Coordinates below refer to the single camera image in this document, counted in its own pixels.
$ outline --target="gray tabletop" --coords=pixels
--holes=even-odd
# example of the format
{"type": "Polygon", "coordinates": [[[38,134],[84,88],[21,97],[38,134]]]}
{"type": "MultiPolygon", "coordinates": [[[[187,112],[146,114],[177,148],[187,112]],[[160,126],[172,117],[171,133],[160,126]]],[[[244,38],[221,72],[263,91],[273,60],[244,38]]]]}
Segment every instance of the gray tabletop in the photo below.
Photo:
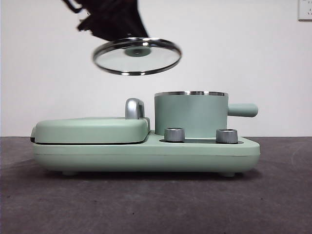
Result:
{"type": "Polygon", "coordinates": [[[81,173],[37,165],[26,137],[1,138],[2,234],[312,233],[312,137],[251,137],[256,168],[81,173]]]}

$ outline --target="stainless steel rim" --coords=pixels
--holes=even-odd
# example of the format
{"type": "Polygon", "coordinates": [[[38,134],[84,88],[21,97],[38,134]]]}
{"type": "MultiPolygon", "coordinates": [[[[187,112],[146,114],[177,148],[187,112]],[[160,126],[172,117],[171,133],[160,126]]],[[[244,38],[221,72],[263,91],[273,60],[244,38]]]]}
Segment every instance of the stainless steel rim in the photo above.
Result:
{"type": "Polygon", "coordinates": [[[182,51],[180,50],[180,48],[176,44],[168,40],[159,39],[159,38],[123,38],[123,39],[110,41],[96,48],[95,51],[93,52],[92,59],[93,59],[94,64],[97,67],[99,67],[100,69],[106,72],[118,74],[118,75],[124,75],[124,76],[142,76],[142,75],[150,75],[150,74],[167,71],[173,68],[174,66],[176,66],[180,62],[181,57],[182,57],[182,51]],[[154,69],[154,70],[148,70],[148,71],[112,70],[106,67],[102,67],[96,63],[96,59],[99,56],[107,52],[110,52],[116,49],[131,47],[131,46],[147,46],[147,47],[165,48],[165,49],[176,52],[179,55],[179,59],[168,66],[161,67],[161,68],[154,69]]]}
{"type": "Polygon", "coordinates": [[[173,91],[173,92],[163,92],[155,94],[155,97],[166,96],[166,95],[211,95],[211,96],[224,96],[228,97],[227,93],[223,92],[213,92],[213,91],[173,91]]]}

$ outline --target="mint green appliance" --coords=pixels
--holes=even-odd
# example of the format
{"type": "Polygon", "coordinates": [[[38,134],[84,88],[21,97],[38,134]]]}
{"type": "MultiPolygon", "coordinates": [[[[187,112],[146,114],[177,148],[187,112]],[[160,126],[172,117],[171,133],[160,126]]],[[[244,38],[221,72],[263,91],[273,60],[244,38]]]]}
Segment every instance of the mint green appliance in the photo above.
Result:
{"type": "MultiPolygon", "coordinates": [[[[206,96],[212,103],[219,96],[224,102],[212,108],[222,109],[220,122],[196,122],[208,130],[203,137],[197,125],[180,125],[181,113],[172,109],[166,119],[166,103],[155,103],[156,115],[163,115],[156,122],[156,129],[150,130],[150,120],[144,116],[144,103],[136,98],[126,101],[125,117],[90,117],[77,119],[46,120],[39,122],[32,131],[34,156],[38,164],[64,175],[77,172],[216,172],[223,176],[252,169],[260,157],[260,146],[251,140],[238,137],[237,131],[226,129],[229,113],[240,116],[255,116],[255,105],[228,106],[225,93],[196,91],[195,93],[170,94],[170,96],[206,96]],[[175,123],[170,123],[176,111],[175,123]]],[[[171,105],[182,105],[173,101],[171,105]]]]}

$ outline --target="small pot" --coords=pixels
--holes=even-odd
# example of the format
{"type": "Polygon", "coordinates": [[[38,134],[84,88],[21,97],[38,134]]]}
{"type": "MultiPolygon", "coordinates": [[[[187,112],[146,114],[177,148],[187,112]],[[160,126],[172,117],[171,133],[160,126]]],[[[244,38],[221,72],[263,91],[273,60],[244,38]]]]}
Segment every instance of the small pot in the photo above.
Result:
{"type": "Polygon", "coordinates": [[[184,128],[185,137],[215,137],[227,128],[228,116],[254,117],[258,108],[251,103],[228,104],[228,94],[208,91],[178,91],[155,94],[155,133],[166,128],[184,128]]]}

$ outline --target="wall outlet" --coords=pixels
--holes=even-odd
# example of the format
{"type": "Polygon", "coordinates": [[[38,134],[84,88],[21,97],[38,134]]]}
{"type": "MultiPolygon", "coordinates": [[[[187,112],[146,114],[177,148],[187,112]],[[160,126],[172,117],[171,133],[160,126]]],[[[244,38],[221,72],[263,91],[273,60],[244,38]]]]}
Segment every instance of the wall outlet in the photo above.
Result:
{"type": "Polygon", "coordinates": [[[299,21],[312,21],[312,0],[299,0],[299,21]]]}

